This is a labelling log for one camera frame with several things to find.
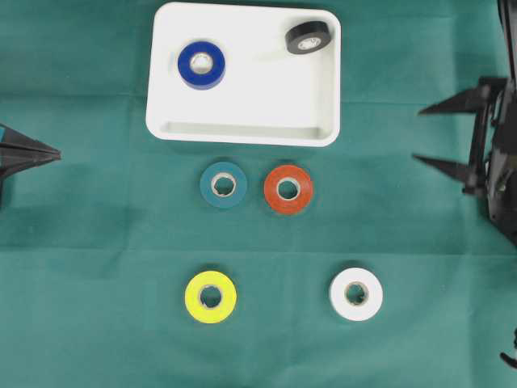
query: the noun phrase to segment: green tablecloth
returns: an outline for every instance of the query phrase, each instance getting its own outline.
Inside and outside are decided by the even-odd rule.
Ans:
[[[158,0],[3,0],[0,121],[63,161],[6,181],[0,212],[0,382],[28,387],[487,387],[517,374],[515,248],[460,185],[410,158],[467,160],[471,116],[424,106],[508,73],[494,0],[260,4],[343,25],[342,129],[323,149],[160,141],[145,127]],[[230,211],[199,177],[246,172]],[[317,191],[298,217],[265,203],[291,161]],[[364,323],[332,310],[345,267],[385,290]],[[233,315],[183,304],[205,268],[238,289]]]

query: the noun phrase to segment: white tray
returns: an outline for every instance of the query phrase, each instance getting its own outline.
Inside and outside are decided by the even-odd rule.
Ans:
[[[332,41],[305,55],[285,33],[321,20]],[[225,75],[206,91],[189,87],[177,60],[192,41],[225,55]],[[171,2],[154,18],[146,124],[167,140],[327,146],[339,134],[341,26],[329,11]]]

